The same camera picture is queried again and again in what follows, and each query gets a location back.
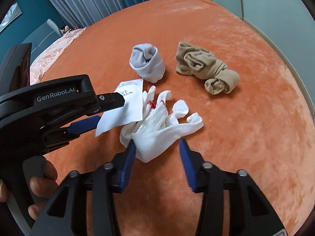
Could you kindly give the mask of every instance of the bed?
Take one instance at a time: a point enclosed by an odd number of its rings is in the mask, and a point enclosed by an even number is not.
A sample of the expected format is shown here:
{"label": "bed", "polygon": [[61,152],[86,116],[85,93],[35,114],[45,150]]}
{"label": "bed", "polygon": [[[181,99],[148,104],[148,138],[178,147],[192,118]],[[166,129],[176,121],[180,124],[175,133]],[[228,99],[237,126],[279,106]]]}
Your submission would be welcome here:
{"label": "bed", "polygon": [[31,85],[41,81],[45,72],[85,29],[76,29],[62,34],[58,26],[51,19],[48,19],[25,38],[22,43],[32,43]]}
{"label": "bed", "polygon": [[[211,96],[204,81],[176,73],[179,41],[212,51],[240,74],[237,87]],[[223,7],[210,0],[150,0],[123,9],[87,28],[43,81],[88,74],[96,93],[112,92],[120,82],[139,78],[129,66],[139,43],[156,46],[166,66],[156,93],[170,89],[174,102],[184,99],[204,120],[204,127],[186,138],[189,146],[221,170],[247,170],[294,235],[315,203],[311,113],[276,52]],[[145,82],[144,90],[151,85]],[[71,170],[93,171],[121,152],[120,130],[97,138],[92,131],[47,154],[58,182]],[[126,191],[114,195],[123,236],[194,235],[201,199],[186,182],[178,141],[149,163],[136,160]],[[91,224],[88,230],[91,235]]]}

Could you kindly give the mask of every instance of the beige sock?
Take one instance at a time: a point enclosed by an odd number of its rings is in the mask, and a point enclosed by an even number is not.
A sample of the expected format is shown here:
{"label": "beige sock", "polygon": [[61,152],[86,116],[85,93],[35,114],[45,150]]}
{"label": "beige sock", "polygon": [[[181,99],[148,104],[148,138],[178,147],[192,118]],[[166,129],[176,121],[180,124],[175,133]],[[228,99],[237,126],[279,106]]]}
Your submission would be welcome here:
{"label": "beige sock", "polygon": [[207,80],[204,86],[212,95],[220,92],[228,94],[240,81],[239,74],[228,69],[228,66],[210,51],[189,43],[179,42],[176,60],[176,72]]}

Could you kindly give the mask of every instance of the metal bolt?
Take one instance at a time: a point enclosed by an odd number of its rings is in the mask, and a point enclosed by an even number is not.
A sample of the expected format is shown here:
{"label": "metal bolt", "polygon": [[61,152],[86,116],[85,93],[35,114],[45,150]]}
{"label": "metal bolt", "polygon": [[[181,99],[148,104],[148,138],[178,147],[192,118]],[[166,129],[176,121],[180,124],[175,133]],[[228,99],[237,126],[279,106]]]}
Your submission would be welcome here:
{"label": "metal bolt", "polygon": [[239,174],[240,176],[247,176],[247,175],[248,175],[245,170],[239,170],[239,171],[238,171],[238,174]]}
{"label": "metal bolt", "polygon": [[205,169],[210,169],[210,168],[213,167],[213,164],[210,163],[210,162],[204,162],[204,163],[202,164],[202,166],[203,166]]}
{"label": "metal bolt", "polygon": [[72,170],[72,171],[69,173],[69,177],[76,177],[77,175],[79,175],[79,172],[77,172],[76,170]]}
{"label": "metal bolt", "polygon": [[112,163],[108,162],[103,165],[103,168],[106,170],[112,169],[114,166]]}

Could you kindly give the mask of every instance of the paper tag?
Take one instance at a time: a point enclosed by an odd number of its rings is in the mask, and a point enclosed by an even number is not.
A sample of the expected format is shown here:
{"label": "paper tag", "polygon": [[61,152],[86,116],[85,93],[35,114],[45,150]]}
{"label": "paper tag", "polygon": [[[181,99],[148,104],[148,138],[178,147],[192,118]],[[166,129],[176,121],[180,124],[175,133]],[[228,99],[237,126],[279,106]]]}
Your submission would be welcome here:
{"label": "paper tag", "polygon": [[273,236],[288,236],[287,231],[285,229],[281,230],[280,232],[276,233]]}
{"label": "paper tag", "polygon": [[121,82],[114,92],[118,92],[124,97],[125,105],[103,113],[97,124],[95,136],[117,126],[141,121],[143,119],[142,90],[143,79]]}

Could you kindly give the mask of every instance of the human hand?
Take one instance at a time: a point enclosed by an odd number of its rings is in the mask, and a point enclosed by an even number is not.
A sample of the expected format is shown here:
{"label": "human hand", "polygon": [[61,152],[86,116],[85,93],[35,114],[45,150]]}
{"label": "human hand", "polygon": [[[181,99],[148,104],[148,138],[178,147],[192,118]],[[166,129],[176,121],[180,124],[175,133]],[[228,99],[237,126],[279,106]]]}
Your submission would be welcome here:
{"label": "human hand", "polygon": [[[56,191],[58,184],[56,183],[58,173],[54,165],[50,161],[46,161],[43,166],[44,178],[32,177],[30,180],[30,188],[32,192],[43,198],[50,198]],[[0,179],[0,202],[5,202],[7,200],[7,187],[4,182]],[[40,211],[46,205],[47,202],[41,202],[38,204],[33,204],[28,207],[28,213],[36,220],[39,216]]]}

